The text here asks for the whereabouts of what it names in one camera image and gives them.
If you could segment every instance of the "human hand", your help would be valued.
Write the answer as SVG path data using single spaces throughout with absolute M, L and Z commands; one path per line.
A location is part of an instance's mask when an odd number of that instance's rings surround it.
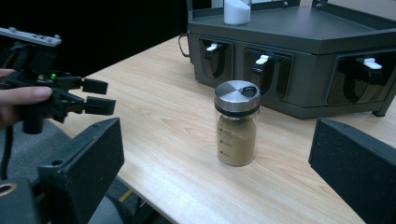
M 0 80 L 14 70 L 0 68 Z M 20 87 L 0 90 L 0 129 L 21 120 L 19 105 L 32 105 L 50 98 L 52 89 L 49 87 Z

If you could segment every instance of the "light wood tabletop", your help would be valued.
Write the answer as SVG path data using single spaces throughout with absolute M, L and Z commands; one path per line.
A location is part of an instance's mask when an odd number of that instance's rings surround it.
M 187 39 L 182 39 L 188 51 Z M 261 107 L 256 157 L 233 167 L 217 158 L 214 89 L 198 83 L 177 38 L 89 76 L 109 83 L 125 163 L 119 177 L 176 223 L 363 223 L 310 167 L 316 120 Z M 86 97 L 80 91 L 72 91 Z M 75 136 L 109 117 L 70 113 Z M 396 147 L 396 105 L 330 117 Z

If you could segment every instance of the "black cable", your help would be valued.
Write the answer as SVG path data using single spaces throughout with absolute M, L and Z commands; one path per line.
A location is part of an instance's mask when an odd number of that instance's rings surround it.
M 14 132 L 13 132 L 13 126 L 11 125 L 6 128 L 6 143 L 5 143 L 3 158 L 1 159 L 1 167 L 0 167 L 1 180 L 8 179 L 7 168 L 8 168 L 9 159 L 11 158 L 11 149 L 12 149 L 13 140 L 14 140 Z

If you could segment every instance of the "silver lid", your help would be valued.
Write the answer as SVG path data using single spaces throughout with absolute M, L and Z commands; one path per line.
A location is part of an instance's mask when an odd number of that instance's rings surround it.
M 215 89 L 215 106 L 219 110 L 243 113 L 258 108 L 260 90 L 251 82 L 232 80 L 223 82 Z

